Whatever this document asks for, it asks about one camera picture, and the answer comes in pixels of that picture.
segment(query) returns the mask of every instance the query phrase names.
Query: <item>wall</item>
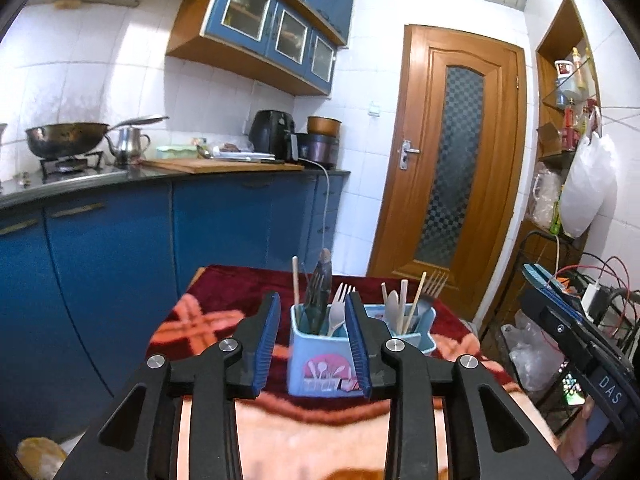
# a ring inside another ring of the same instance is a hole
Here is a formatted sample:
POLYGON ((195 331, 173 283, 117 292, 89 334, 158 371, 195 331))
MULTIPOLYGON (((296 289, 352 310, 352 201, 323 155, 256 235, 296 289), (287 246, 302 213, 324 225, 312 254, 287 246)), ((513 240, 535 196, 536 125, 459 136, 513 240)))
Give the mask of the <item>wall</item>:
MULTIPOLYGON (((232 140, 262 108, 293 111, 293 97, 212 67, 165 57, 182 0, 142 0, 129 9, 25 7, 0 43, 0 180, 35 171, 24 130, 67 121, 115 124, 146 114, 170 119, 146 128, 152 146, 191 137, 232 140)), ((103 142, 100 149, 108 151, 103 142)))
MULTIPOLYGON (((294 118, 298 129, 305 126, 309 115, 343 122, 338 166, 350 170, 351 176, 340 203, 333 263, 336 272, 357 276, 366 273, 382 204, 398 104, 404 25, 453 28, 526 47, 526 152, 513 219, 492 279, 499 283, 524 212, 536 143, 531 56, 523 13, 483 0, 355 0, 351 23, 348 48, 338 52, 332 95, 328 99, 296 97, 294 118), (380 117, 367 114, 370 102, 380 106, 380 117)), ((483 304, 494 293, 495 287, 483 304)))
MULTIPOLYGON (((546 33, 562 0, 528 0, 531 48, 546 33)), ((640 60, 602 0, 575 0, 591 45, 600 86, 604 132, 618 156, 616 181, 591 225, 585 250, 626 263, 632 288, 640 286, 640 60)), ((585 257, 588 263, 593 262, 585 257)))

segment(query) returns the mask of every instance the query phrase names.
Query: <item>white plastic bag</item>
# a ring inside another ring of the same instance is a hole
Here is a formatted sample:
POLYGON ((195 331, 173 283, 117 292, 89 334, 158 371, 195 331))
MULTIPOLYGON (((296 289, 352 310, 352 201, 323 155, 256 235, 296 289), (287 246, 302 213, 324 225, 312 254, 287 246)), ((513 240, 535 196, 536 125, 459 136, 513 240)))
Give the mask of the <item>white plastic bag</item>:
POLYGON ((546 167, 543 162, 536 164, 534 174, 527 217, 541 229, 548 230, 554 220, 562 178, 555 171, 546 167))
POLYGON ((562 352, 521 310, 516 313, 516 326, 504 325, 502 334, 522 387, 529 392, 543 390, 564 362, 562 352))
POLYGON ((609 136, 582 136, 560 195, 564 232, 577 238, 587 230, 615 176, 614 145, 609 136))

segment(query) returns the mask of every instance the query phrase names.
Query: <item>metal screw cap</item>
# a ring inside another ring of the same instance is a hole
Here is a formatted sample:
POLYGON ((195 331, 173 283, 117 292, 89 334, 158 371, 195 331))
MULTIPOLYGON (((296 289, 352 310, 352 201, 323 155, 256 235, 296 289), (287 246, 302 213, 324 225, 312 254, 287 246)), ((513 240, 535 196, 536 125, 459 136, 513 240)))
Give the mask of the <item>metal screw cap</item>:
POLYGON ((159 368, 164 364, 164 357, 161 355, 152 355, 146 360, 146 365, 149 368, 159 368))
POLYGON ((478 366, 478 359, 476 359, 472 355, 465 354, 460 357, 460 364, 463 365, 463 367, 472 370, 473 368, 476 368, 478 366))
POLYGON ((404 341, 402 341, 401 339, 390 339, 385 343, 385 346, 392 352, 400 352, 404 350, 404 341))
POLYGON ((236 341, 235 339, 228 337, 220 341, 220 349, 223 352, 232 352, 236 348, 238 348, 238 341, 236 341))

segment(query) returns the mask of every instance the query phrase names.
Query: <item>countertop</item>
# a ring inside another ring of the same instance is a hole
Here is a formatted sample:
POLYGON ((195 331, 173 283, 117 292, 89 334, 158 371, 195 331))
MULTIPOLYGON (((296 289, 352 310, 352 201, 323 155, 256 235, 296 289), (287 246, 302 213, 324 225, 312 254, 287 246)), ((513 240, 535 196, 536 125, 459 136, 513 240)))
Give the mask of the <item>countertop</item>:
MULTIPOLYGON (((118 169, 113 166, 107 166, 102 170, 88 170, 85 176, 76 176, 63 178, 57 182, 42 181, 42 174, 38 171, 30 176, 30 185, 25 187, 18 184, 18 180, 7 180, 2 182, 0 189, 0 210, 8 209, 13 206, 34 202, 44 198, 50 198, 58 195, 68 194, 75 191, 85 189, 97 189, 106 186, 126 184, 128 182, 144 182, 147 180, 157 180, 163 178, 183 179, 183 178, 202 178, 206 174, 189 174, 180 171, 160 170, 158 168, 148 168, 136 166, 126 169, 118 169)), ((323 175, 320 169, 304 169, 303 171, 273 171, 273 173, 282 173, 288 175, 323 175)), ((350 172, 344 170, 329 170, 329 176, 340 175, 347 176, 350 172)))

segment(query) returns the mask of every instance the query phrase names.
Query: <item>white cable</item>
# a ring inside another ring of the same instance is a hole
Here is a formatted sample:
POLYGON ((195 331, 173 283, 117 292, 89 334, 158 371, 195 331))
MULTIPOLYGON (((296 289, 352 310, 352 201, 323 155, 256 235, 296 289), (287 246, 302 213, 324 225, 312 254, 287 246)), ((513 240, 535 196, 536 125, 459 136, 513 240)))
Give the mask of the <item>white cable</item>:
POLYGON ((324 171, 324 177, 326 178, 326 195, 324 196, 324 213, 322 213, 322 248, 324 249, 324 229, 326 227, 326 210, 329 207, 329 174, 326 172, 326 168, 322 164, 318 164, 312 160, 308 160, 306 158, 298 158, 298 160, 304 160, 305 162, 310 162, 311 164, 315 164, 319 166, 322 171, 324 171))
POLYGON ((558 273, 559 264, 560 264, 560 238, 558 235, 554 235, 556 237, 556 270, 554 271, 554 276, 558 273))

